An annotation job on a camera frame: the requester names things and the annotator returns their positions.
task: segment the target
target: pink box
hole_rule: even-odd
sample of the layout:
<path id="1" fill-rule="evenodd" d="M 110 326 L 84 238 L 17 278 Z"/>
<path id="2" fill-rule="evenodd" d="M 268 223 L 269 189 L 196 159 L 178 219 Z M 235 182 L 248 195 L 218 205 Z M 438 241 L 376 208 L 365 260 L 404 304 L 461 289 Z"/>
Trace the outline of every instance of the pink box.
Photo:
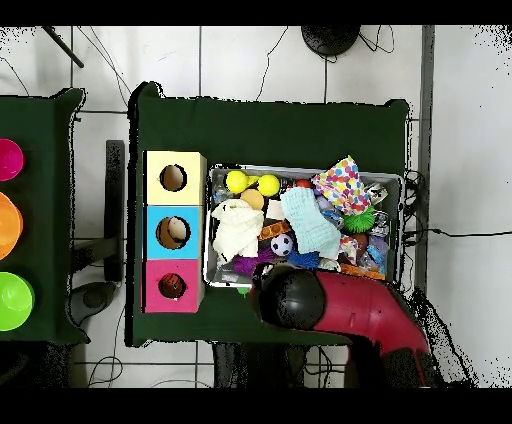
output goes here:
<path id="1" fill-rule="evenodd" d="M 158 287 L 166 274 L 177 274 L 185 282 L 186 289 L 178 299 L 162 295 Z M 143 313 L 182 312 L 194 313 L 204 296 L 200 259 L 154 259 L 146 262 L 146 307 Z"/>

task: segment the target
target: bowl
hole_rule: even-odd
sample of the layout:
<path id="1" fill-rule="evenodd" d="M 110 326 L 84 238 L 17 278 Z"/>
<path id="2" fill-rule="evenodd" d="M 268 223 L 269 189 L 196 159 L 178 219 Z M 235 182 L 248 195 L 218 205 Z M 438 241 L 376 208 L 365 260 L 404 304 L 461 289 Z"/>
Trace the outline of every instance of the bowl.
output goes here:
<path id="1" fill-rule="evenodd" d="M 13 179 L 20 173 L 24 163 L 20 146 L 8 138 L 0 138 L 0 181 Z"/>
<path id="2" fill-rule="evenodd" d="M 32 286 L 16 274 L 0 272 L 0 331 L 23 325 L 33 307 Z"/>
<path id="3" fill-rule="evenodd" d="M 23 218 L 11 200 L 0 193 L 0 260 L 16 245 L 23 230 Z"/>

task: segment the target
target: black post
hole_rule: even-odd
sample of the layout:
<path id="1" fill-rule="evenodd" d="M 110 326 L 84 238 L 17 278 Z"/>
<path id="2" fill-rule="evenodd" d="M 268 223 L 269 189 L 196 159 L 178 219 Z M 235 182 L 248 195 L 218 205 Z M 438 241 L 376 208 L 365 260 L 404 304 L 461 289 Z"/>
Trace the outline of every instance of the black post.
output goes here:
<path id="1" fill-rule="evenodd" d="M 76 55 L 70 50 L 68 46 L 66 46 L 66 43 L 64 43 L 64 41 L 60 39 L 60 37 L 55 33 L 52 27 L 43 26 L 42 28 L 50 37 L 52 37 L 53 41 L 55 41 L 59 45 L 59 47 L 62 50 L 64 50 L 64 52 L 71 58 L 73 62 L 75 62 L 80 68 L 84 67 L 82 61 L 78 59 L 78 57 L 76 57 Z"/>

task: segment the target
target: green tablecloth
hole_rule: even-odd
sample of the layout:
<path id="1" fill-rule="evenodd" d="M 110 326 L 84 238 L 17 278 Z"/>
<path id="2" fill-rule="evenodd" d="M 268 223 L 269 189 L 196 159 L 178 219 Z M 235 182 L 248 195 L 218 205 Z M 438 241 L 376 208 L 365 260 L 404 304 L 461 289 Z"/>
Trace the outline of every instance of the green tablecloth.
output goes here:
<path id="1" fill-rule="evenodd" d="M 403 175 L 408 105 L 291 104 L 162 98 L 142 83 L 130 98 L 126 341 L 147 339 L 339 344 L 337 335 L 261 323 L 235 289 L 207 287 L 196 314 L 142 314 L 142 152 L 198 151 L 214 163 L 327 169 L 350 154 L 361 171 Z"/>
<path id="2" fill-rule="evenodd" d="M 82 103 L 82 89 L 51 98 L 0 96 L 0 138 L 25 154 L 25 167 L 0 182 L 23 215 L 23 232 L 0 271 L 13 272 L 33 287 L 35 304 L 18 329 L 0 332 L 0 341 L 79 343 L 87 336 L 67 318 L 70 269 L 70 124 Z"/>

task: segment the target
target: soccer ball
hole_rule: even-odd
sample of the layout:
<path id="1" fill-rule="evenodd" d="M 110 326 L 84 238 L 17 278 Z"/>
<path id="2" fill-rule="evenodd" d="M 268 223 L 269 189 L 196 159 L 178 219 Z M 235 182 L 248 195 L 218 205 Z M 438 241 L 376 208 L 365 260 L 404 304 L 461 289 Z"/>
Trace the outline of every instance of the soccer ball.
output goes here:
<path id="1" fill-rule="evenodd" d="M 278 256 L 286 256 L 292 251 L 293 240 L 286 234 L 279 234 L 270 243 L 272 251 Z"/>

